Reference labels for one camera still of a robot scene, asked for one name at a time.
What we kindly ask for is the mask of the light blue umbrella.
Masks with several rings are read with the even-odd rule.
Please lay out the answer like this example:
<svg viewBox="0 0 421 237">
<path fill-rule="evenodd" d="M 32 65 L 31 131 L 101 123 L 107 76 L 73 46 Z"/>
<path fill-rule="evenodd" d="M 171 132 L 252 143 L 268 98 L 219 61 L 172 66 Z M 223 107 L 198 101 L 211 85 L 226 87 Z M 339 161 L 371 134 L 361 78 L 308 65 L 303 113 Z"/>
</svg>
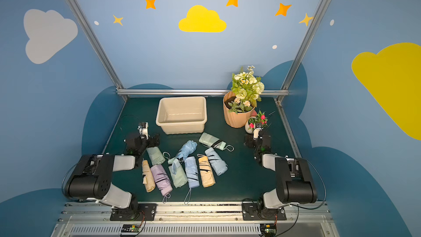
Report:
<svg viewBox="0 0 421 237">
<path fill-rule="evenodd" d="M 214 169 L 217 176 L 224 174 L 228 170 L 228 165 L 226 162 L 219 156 L 219 154 L 213 149 L 208 148 L 205 150 L 205 155 L 208 158 L 208 161 L 211 167 Z"/>
<path fill-rule="evenodd" d="M 177 152 L 175 158 L 178 159 L 180 163 L 182 163 L 196 150 L 196 148 L 197 143 L 193 140 L 189 140 Z"/>
<path fill-rule="evenodd" d="M 190 156 L 186 158 L 184 163 L 185 163 L 186 177 L 187 177 L 188 185 L 189 185 L 189 191 L 187 192 L 187 195 L 184 200 L 184 204 L 186 205 L 191 200 L 192 189 L 199 187 L 200 181 L 199 181 L 199 172 L 198 172 L 198 167 L 196 164 L 195 157 Z"/>
</svg>

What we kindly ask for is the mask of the beige yellow umbrella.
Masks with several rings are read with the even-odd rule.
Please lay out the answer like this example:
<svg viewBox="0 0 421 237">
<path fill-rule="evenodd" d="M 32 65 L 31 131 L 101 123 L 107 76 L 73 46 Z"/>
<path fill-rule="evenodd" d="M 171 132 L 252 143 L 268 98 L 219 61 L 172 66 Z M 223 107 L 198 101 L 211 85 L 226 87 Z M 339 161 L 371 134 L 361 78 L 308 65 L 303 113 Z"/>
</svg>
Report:
<svg viewBox="0 0 421 237">
<path fill-rule="evenodd" d="M 215 185 L 216 181 L 208 157 L 202 154 L 197 154 L 197 157 L 203 187 L 208 188 Z"/>
</svg>

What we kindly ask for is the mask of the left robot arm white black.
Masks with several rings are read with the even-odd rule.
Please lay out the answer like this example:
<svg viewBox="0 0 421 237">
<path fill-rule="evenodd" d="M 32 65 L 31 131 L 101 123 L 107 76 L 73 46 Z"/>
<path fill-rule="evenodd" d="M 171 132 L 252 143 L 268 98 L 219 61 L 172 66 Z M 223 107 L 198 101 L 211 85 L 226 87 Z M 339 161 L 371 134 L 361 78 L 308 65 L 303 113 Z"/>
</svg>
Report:
<svg viewBox="0 0 421 237">
<path fill-rule="evenodd" d="M 113 173 L 141 167 L 147 148 L 160 145 L 160 135 L 140 135 L 131 155 L 83 155 L 62 180 L 62 193 L 71 201 L 110 206 L 111 221 L 150 221 L 154 207 L 138 203 L 136 195 L 112 183 Z"/>
</svg>

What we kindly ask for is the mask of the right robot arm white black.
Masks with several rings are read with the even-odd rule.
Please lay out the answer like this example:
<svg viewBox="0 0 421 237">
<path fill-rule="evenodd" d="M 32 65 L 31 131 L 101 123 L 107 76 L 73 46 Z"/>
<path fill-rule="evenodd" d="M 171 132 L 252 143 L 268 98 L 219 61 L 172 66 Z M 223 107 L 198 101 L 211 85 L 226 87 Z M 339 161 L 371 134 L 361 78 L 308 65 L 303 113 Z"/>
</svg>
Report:
<svg viewBox="0 0 421 237">
<path fill-rule="evenodd" d="M 264 193 L 256 204 L 242 205 L 246 220 L 256 217 L 276 220 L 279 218 L 278 213 L 283 211 L 285 206 L 291 204 L 300 207 L 315 203 L 318 199 L 309 161 L 304 158 L 289 158 L 274 154 L 271 151 L 270 138 L 267 135 L 244 136 L 245 146 L 254 150 L 255 161 L 275 173 L 273 190 Z"/>
</svg>

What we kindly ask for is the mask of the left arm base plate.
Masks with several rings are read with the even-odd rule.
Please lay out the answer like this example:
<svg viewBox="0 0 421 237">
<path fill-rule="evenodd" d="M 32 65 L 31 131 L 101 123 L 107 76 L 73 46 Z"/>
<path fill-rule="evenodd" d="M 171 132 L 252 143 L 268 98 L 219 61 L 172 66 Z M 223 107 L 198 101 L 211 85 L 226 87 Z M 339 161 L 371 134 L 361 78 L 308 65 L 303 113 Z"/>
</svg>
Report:
<svg viewBox="0 0 421 237">
<path fill-rule="evenodd" d="M 125 209 L 113 208 L 110 221 L 153 221 L 156 215 L 156 204 L 138 204 Z"/>
</svg>

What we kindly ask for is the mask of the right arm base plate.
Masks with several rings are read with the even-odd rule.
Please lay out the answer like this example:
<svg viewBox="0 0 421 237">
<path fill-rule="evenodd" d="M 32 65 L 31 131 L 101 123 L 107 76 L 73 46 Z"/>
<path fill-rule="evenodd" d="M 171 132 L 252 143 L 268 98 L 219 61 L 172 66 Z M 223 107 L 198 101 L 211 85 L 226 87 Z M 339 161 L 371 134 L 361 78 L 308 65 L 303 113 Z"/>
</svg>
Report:
<svg viewBox="0 0 421 237">
<path fill-rule="evenodd" d="M 257 204 L 252 202 L 245 202 L 241 204 L 242 216 L 244 221 L 286 221 L 287 217 L 285 210 L 281 209 L 269 209 L 263 204 Z"/>
</svg>

